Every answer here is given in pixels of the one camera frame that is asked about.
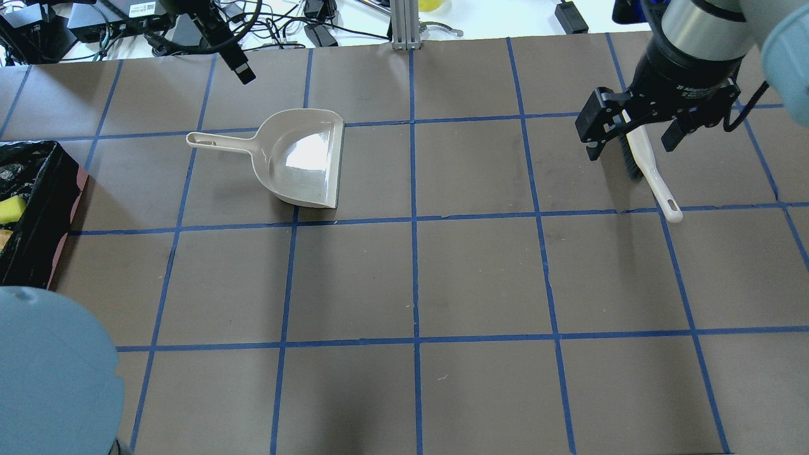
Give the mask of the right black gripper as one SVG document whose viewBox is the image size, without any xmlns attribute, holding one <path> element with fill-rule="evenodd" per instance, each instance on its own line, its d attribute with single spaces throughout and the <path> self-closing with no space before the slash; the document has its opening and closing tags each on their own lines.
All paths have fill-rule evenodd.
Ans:
<svg viewBox="0 0 809 455">
<path fill-rule="evenodd" d="M 715 126 L 740 95 L 736 75 L 740 58 L 711 61 L 694 58 L 664 38 L 652 38 L 624 92 L 596 87 L 575 119 L 575 128 L 590 161 L 597 161 L 607 142 L 619 140 L 624 158 L 633 153 L 623 112 L 633 120 L 671 121 L 661 137 L 665 152 L 701 126 Z"/>
</svg>

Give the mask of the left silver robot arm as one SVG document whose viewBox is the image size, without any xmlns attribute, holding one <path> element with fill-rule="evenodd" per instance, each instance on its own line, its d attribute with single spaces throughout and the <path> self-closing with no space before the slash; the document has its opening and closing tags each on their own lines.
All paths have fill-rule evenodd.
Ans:
<svg viewBox="0 0 809 455">
<path fill-rule="evenodd" d="M 90 160 L 51 290 L 2 290 L 2 453 L 568 453 L 522 127 L 543 175 L 574 118 L 540 84 L 647 37 L 2 69 L 2 142 L 59 136 L 69 193 Z M 185 143 L 352 87 L 338 210 Z"/>
</svg>

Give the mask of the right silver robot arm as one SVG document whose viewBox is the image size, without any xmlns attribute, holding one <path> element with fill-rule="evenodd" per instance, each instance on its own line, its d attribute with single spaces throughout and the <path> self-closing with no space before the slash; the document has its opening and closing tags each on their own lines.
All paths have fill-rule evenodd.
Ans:
<svg viewBox="0 0 809 455">
<path fill-rule="evenodd" d="M 627 131 L 668 121 L 670 152 L 701 127 L 735 130 L 769 87 L 807 126 L 806 1 L 641 1 L 640 8 L 652 37 L 629 86 Z M 765 83 L 732 119 L 739 67 L 753 46 Z"/>
</svg>

